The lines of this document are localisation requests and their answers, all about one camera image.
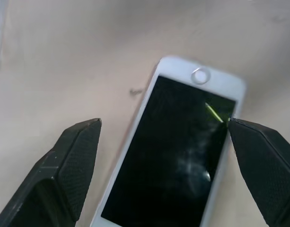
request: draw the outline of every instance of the black screen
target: black screen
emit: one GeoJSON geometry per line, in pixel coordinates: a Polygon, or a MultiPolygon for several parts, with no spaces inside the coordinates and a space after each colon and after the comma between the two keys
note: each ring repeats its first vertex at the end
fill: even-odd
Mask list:
{"type": "Polygon", "coordinates": [[[101,216],[122,227],[198,227],[234,105],[159,76],[101,216]]]}

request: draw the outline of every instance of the table surface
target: table surface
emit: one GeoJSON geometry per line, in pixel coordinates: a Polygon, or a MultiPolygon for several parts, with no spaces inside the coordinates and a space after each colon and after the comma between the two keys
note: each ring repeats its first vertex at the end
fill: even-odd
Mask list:
{"type": "MultiPolygon", "coordinates": [[[[242,118],[290,142],[290,0],[11,0],[0,66],[0,212],[76,122],[101,117],[89,226],[153,66],[180,55],[248,83],[242,118]]],[[[210,227],[265,227],[233,150],[210,227]]]]}

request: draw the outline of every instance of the textured grip pad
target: textured grip pad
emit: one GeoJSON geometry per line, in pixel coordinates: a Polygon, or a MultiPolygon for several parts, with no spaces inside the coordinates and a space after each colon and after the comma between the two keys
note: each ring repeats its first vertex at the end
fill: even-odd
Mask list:
{"type": "Polygon", "coordinates": [[[290,215],[290,144],[275,130],[232,119],[229,131],[240,171],[266,223],[286,226],[290,215]]]}
{"type": "Polygon", "coordinates": [[[58,174],[58,182],[66,197],[74,221],[79,220],[88,187],[93,176],[101,120],[90,122],[68,153],[58,174]]]}

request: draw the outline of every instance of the smartphone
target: smartphone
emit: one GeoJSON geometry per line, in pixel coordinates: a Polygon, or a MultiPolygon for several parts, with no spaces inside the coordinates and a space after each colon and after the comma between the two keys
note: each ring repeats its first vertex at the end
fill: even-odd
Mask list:
{"type": "Polygon", "coordinates": [[[92,227],[206,227],[245,83],[179,57],[160,60],[92,227]]]}

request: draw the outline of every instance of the phone bezel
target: phone bezel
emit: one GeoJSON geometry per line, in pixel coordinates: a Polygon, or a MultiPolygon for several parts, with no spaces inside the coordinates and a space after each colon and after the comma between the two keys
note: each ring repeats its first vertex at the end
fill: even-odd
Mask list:
{"type": "MultiPolygon", "coordinates": [[[[240,114],[242,103],[243,103],[244,96],[246,93],[246,84],[243,80],[229,73],[215,70],[211,67],[205,67],[199,64],[198,62],[190,62],[180,57],[168,56],[168,57],[162,58],[160,62],[158,63],[158,65],[156,66],[156,69],[148,84],[143,100],[140,104],[140,107],[136,111],[135,117],[130,125],[129,131],[127,132],[123,145],[121,146],[118,162],[112,172],[111,178],[104,192],[104,195],[101,199],[101,202],[97,207],[97,210],[93,217],[93,221],[91,223],[91,227],[121,227],[109,220],[102,218],[101,213],[104,209],[106,201],[109,197],[113,184],[117,178],[118,172],[122,166],[127,150],[133,139],[137,126],[141,120],[142,114],[145,110],[148,99],[151,95],[151,92],[154,88],[154,85],[159,75],[165,78],[169,78],[174,81],[187,84],[192,87],[196,87],[198,89],[231,99],[236,102],[233,116],[238,117],[240,114]],[[206,70],[209,70],[210,79],[208,82],[204,84],[197,84],[191,78],[192,72],[194,72],[198,68],[204,68],[206,70]]],[[[225,166],[227,163],[229,145],[230,145],[230,138],[229,138],[229,135],[227,135],[200,227],[208,226],[208,221],[212,213],[213,204],[215,202],[217,190],[220,185],[221,179],[223,177],[225,166]]]]}

